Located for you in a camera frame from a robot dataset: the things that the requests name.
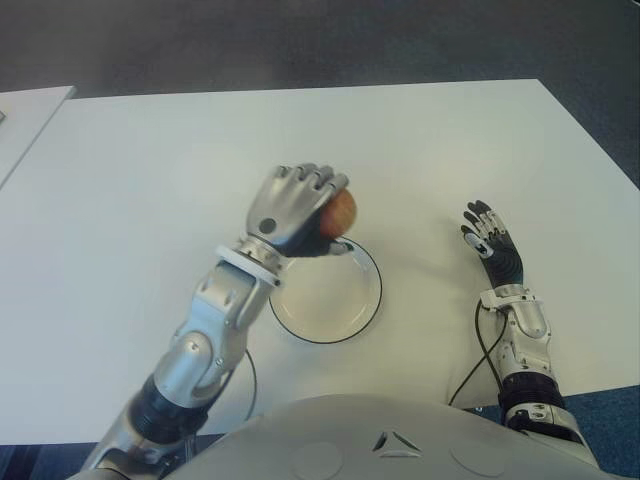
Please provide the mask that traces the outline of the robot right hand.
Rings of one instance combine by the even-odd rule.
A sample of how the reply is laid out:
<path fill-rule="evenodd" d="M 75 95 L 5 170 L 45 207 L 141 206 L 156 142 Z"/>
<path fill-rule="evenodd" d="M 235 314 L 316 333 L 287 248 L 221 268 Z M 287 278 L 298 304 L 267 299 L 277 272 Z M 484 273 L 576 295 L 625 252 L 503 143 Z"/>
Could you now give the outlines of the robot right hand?
<path fill-rule="evenodd" d="M 497 212 L 476 200 L 467 204 L 463 217 L 467 221 L 461 226 L 463 238 L 478 255 L 492 288 L 523 285 L 521 256 Z"/>

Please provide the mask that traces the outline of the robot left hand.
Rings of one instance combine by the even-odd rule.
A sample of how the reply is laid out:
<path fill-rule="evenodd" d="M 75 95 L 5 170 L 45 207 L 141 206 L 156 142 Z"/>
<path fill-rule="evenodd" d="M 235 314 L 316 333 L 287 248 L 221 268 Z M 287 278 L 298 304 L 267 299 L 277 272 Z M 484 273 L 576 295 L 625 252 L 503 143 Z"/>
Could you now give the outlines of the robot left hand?
<path fill-rule="evenodd" d="M 288 258 L 341 256 L 353 250 L 320 233 L 321 216 L 349 183 L 329 166 L 279 166 L 263 182 L 249 208 L 248 235 Z"/>

